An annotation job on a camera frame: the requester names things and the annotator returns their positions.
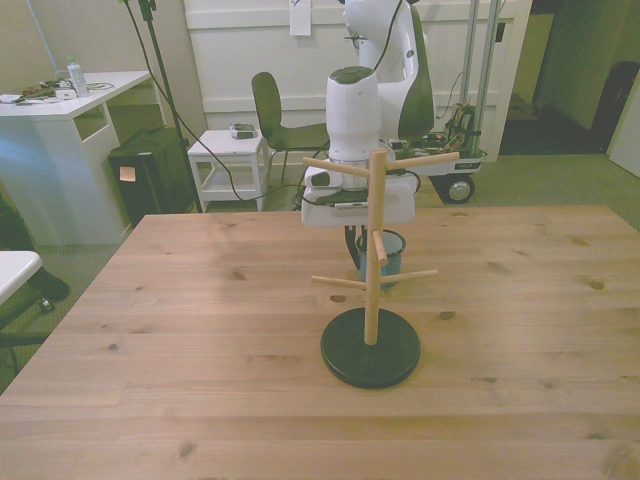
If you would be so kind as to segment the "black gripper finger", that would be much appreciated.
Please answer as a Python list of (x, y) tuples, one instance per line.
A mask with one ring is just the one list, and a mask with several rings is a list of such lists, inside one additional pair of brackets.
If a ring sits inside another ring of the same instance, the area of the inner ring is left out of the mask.
[(356, 246), (356, 227), (346, 226), (344, 228), (344, 235), (345, 235), (345, 243), (346, 243), (348, 252), (351, 256), (351, 260), (353, 261), (355, 268), (359, 270), (360, 258), (359, 258), (359, 253)]

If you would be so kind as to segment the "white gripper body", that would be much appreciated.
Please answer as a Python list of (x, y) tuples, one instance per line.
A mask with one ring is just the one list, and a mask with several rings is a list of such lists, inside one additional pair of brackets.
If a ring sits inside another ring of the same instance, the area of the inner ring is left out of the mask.
[[(415, 218), (416, 189), (417, 179), (411, 174), (387, 176), (383, 220), (391, 224), (411, 222)], [(307, 186), (301, 215), (307, 227), (368, 226), (368, 189)]]

